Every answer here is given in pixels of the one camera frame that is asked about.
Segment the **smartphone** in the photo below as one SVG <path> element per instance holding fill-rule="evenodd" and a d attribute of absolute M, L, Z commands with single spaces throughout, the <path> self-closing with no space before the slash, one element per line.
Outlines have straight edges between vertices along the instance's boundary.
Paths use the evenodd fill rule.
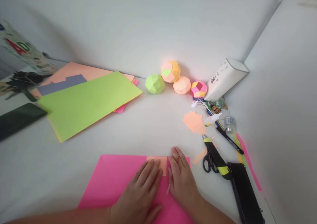
<path fill-rule="evenodd" d="M 228 163 L 233 179 L 231 184 L 243 224 L 265 224 L 244 164 Z"/>
<path fill-rule="evenodd" d="M 43 109 L 27 103 L 0 116 L 0 141 L 22 130 L 47 114 Z"/>

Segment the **origami ball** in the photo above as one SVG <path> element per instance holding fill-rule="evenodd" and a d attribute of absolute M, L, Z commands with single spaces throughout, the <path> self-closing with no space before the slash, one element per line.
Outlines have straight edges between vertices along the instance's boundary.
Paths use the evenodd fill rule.
<path fill-rule="evenodd" d="M 207 93 L 207 85 L 201 81 L 193 82 L 189 93 L 195 98 L 202 98 Z"/>
<path fill-rule="evenodd" d="M 145 87 L 150 93 L 161 93 L 165 88 L 165 83 L 160 75 L 150 75 L 146 78 Z"/>
<path fill-rule="evenodd" d="M 186 94 L 191 88 L 191 81 L 185 76 L 180 76 L 173 84 L 174 91 L 178 94 Z"/>
<path fill-rule="evenodd" d="M 181 75 L 181 69 L 176 61 L 172 60 L 161 67 L 161 76 L 168 83 L 176 82 Z"/>

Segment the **peach origami ball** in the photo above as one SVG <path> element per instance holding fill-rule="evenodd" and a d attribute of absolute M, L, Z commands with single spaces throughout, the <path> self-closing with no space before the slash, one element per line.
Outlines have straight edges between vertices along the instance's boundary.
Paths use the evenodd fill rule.
<path fill-rule="evenodd" d="M 178 94 L 186 94 L 191 88 L 191 81 L 185 76 L 180 76 L 173 84 L 174 91 Z"/>
<path fill-rule="evenodd" d="M 202 98 L 207 93 L 207 85 L 202 81 L 193 82 L 189 93 L 195 98 Z"/>
<path fill-rule="evenodd" d="M 172 60 L 161 67 L 161 76 L 168 83 L 176 82 L 181 75 L 181 69 L 176 61 Z"/>
<path fill-rule="evenodd" d="M 164 90 L 165 82 L 162 76 L 153 74 L 146 78 L 145 87 L 150 93 L 157 94 Z"/>

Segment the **forearm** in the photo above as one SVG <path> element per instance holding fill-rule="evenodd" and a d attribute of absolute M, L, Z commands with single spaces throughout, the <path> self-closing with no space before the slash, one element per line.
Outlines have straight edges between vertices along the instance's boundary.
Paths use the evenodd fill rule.
<path fill-rule="evenodd" d="M 83 209 L 69 210 L 25 217 L 11 221 L 7 224 L 107 224 L 110 209 Z"/>
<path fill-rule="evenodd" d="M 195 224 L 234 224 L 227 215 L 203 198 L 187 213 Z"/>

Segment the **white desk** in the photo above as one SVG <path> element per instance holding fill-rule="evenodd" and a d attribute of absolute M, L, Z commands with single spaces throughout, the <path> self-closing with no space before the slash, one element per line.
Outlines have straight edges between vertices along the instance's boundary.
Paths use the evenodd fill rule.
<path fill-rule="evenodd" d="M 168 156 L 178 145 L 192 161 L 205 148 L 201 135 L 183 122 L 192 110 L 191 96 L 176 94 L 170 84 L 162 94 L 150 94 L 145 79 L 139 80 L 143 93 L 122 114 L 109 114 L 64 143 L 59 143 L 47 118 L 0 142 L 0 223 L 77 208 L 102 154 Z M 0 115 L 29 102 L 23 94 L 5 101 L 6 97 L 0 97 Z M 198 105 L 194 110 L 205 118 L 203 109 Z M 211 137 L 216 130 L 209 127 L 206 134 Z M 238 162 L 236 150 L 220 134 L 213 141 L 225 161 Z M 241 223 L 230 181 L 206 173 L 202 162 L 191 166 L 203 197 Z M 254 190 L 266 223 L 275 223 L 262 193 Z"/>

